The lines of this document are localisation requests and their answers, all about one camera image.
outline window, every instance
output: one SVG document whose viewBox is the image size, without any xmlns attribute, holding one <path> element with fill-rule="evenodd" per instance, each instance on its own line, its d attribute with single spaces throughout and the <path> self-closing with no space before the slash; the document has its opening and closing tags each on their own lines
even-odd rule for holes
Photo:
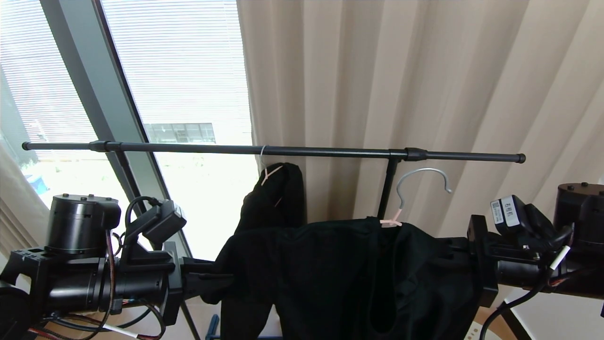
<svg viewBox="0 0 604 340">
<path fill-rule="evenodd" d="M 212 123 L 146 124 L 150 143 L 216 143 Z"/>
<path fill-rule="evenodd" d="M 0 142 L 48 207 L 54 195 L 67 192 L 113 197 L 124 211 L 128 200 L 104 154 L 21 148 L 27 140 L 90 142 L 97 136 L 40 2 L 2 0 L 1 5 Z"/>
<path fill-rule="evenodd" d="M 235 0 L 101 0 L 150 141 L 251 145 Z M 156 153 L 188 219 L 195 257 L 213 260 L 258 179 L 252 155 Z"/>
</svg>

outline white cable sleeve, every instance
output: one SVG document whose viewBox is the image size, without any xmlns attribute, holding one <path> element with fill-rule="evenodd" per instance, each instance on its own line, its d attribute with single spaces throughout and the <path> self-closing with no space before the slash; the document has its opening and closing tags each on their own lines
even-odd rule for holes
<svg viewBox="0 0 604 340">
<path fill-rule="evenodd" d="M 116 326 L 111 326 L 111 325 L 107 325 L 107 324 L 105 324 L 105 325 L 103 326 L 103 328 L 108 329 L 108 330 L 112 330 L 113 332 L 121 333 L 121 334 L 123 334 L 123 335 L 128 335 L 128 336 L 130 336 L 131 338 L 135 338 L 135 339 L 136 339 L 136 338 L 137 338 L 137 336 L 138 336 L 138 334 L 135 334 L 135 333 L 132 333 L 132 332 L 128 332 L 127 330 L 125 330 L 125 329 L 121 329 L 121 328 L 116 327 Z"/>
<path fill-rule="evenodd" d="M 556 256 L 556 259 L 550 265 L 551 270 L 556 270 L 556 268 L 558 268 L 558 265 L 560 265 L 560 262 L 564 260 L 564 257 L 566 256 L 566 254 L 568 254 L 569 250 L 569 246 L 564 246 L 562 250 L 560 250 L 560 253 L 558 254 L 558 256 Z"/>
</svg>

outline beige curtain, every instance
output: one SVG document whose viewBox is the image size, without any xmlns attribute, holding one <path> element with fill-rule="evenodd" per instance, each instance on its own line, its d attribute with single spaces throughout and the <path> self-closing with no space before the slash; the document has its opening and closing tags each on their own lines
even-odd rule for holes
<svg viewBox="0 0 604 340">
<path fill-rule="evenodd" d="M 604 174 L 604 2 L 239 1 L 256 145 L 523 152 L 525 164 L 401 163 L 401 220 L 462 236 L 516 194 Z M 282 160 L 267 157 L 265 160 Z M 292 158 L 309 221 L 375 215 L 385 160 Z M 392 192 L 387 217 L 399 204 Z"/>
<path fill-rule="evenodd" d="M 0 143 L 0 254 L 45 244 L 47 226 L 48 208 Z"/>
</svg>

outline white label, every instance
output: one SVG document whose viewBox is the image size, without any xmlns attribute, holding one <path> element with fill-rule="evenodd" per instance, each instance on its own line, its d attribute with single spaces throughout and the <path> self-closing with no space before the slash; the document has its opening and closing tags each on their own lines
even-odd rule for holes
<svg viewBox="0 0 604 340">
<path fill-rule="evenodd" d="M 501 213 L 501 205 L 499 204 L 499 200 L 491 202 L 491 211 L 493 212 L 495 224 L 503 223 L 503 214 Z"/>
<path fill-rule="evenodd" d="M 519 225 L 520 221 L 518 220 L 518 215 L 516 215 L 516 206 L 514 205 L 512 196 L 502 198 L 501 204 L 503 205 L 503 214 L 506 217 L 507 226 L 513 227 Z"/>
</svg>

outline black jacket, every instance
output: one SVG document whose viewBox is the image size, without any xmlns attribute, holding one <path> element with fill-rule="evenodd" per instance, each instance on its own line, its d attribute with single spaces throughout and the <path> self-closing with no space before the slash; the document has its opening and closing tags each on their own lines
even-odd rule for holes
<svg viewBox="0 0 604 340">
<path fill-rule="evenodd" d="M 284 339 L 461 339 L 477 301 L 471 268 L 450 256 L 415 226 L 373 217 L 254 229 L 214 263 L 233 284 L 201 296 L 275 304 Z"/>
<path fill-rule="evenodd" d="M 299 167 L 277 163 L 267 167 L 271 174 L 264 185 L 264 172 L 254 190 L 243 199 L 241 219 L 235 235 L 266 227 L 300 227 L 305 221 L 304 183 Z M 264 329 L 273 302 L 244 296 L 224 296 L 220 308 L 220 337 L 226 340 L 256 339 Z"/>
</svg>

